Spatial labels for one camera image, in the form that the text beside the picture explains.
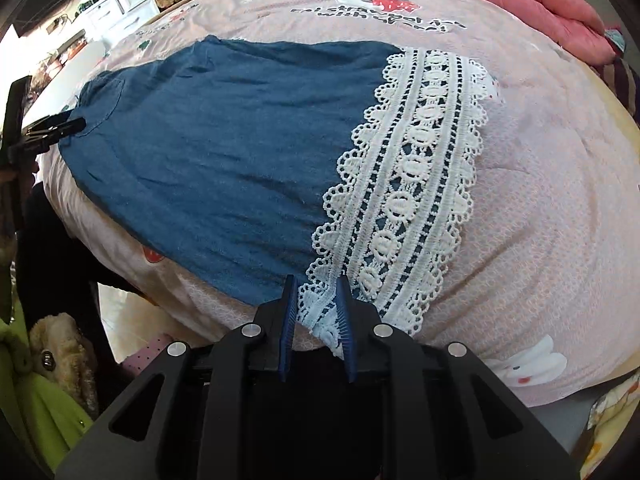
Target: floor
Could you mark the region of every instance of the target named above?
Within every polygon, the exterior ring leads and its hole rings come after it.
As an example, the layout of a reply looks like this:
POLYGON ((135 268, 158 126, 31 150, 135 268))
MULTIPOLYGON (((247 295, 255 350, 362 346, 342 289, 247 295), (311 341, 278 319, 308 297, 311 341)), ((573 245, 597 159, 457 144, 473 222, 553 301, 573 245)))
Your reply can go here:
POLYGON ((100 312, 117 361, 145 347, 160 333, 202 346, 206 340, 135 294, 100 286, 100 312))

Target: plush toy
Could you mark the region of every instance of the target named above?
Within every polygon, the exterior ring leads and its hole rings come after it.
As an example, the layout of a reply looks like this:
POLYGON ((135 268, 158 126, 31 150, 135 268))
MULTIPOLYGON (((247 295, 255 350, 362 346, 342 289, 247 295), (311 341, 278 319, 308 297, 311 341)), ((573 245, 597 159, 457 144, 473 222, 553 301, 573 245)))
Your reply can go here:
POLYGON ((44 317, 32 327, 29 343, 34 371, 60 386, 95 420, 97 361, 94 346, 78 331, 76 321, 64 313, 44 317))

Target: crochet lace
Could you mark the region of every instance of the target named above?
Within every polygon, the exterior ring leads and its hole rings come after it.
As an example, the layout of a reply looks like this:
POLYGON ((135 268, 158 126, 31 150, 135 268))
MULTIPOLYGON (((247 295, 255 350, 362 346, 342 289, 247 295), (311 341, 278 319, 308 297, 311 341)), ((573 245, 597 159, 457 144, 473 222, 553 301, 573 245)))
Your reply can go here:
POLYGON ((337 278, 346 274, 385 322, 415 334, 472 211, 486 70, 416 48, 387 62, 379 104, 364 112, 355 147, 337 162, 341 182, 324 194, 329 221, 312 236, 318 259, 299 289, 300 323, 338 354, 337 278))

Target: metal bolt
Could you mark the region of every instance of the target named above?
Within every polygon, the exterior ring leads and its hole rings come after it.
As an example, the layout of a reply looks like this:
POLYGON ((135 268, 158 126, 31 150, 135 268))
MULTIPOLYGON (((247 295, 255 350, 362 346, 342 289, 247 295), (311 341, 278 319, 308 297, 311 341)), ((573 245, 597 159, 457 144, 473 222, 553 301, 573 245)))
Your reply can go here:
POLYGON ((394 332, 392 326, 380 324, 373 327, 373 333, 378 337, 389 337, 394 332))
POLYGON ((242 327, 242 335, 245 337, 256 337, 260 335, 260 332, 262 332, 262 328, 255 323, 249 323, 242 327))
POLYGON ((166 352, 171 357, 178 357, 184 354, 187 351, 187 345, 185 345, 182 341, 176 341, 175 343, 171 343, 167 348, 166 352))
POLYGON ((451 343, 447 347, 447 351, 449 351, 453 357, 464 357, 466 355, 466 346, 462 343, 451 343))

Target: drawer handle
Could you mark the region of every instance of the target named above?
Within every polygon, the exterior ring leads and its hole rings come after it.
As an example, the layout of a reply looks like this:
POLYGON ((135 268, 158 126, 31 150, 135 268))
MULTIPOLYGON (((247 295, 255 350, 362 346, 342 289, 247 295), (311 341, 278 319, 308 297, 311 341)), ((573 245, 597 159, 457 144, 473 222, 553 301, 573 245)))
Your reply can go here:
POLYGON ((139 19, 140 19, 140 16, 138 16, 135 20, 133 20, 131 23, 129 23, 129 25, 126 25, 125 29, 131 27, 132 25, 135 25, 138 22, 139 19))

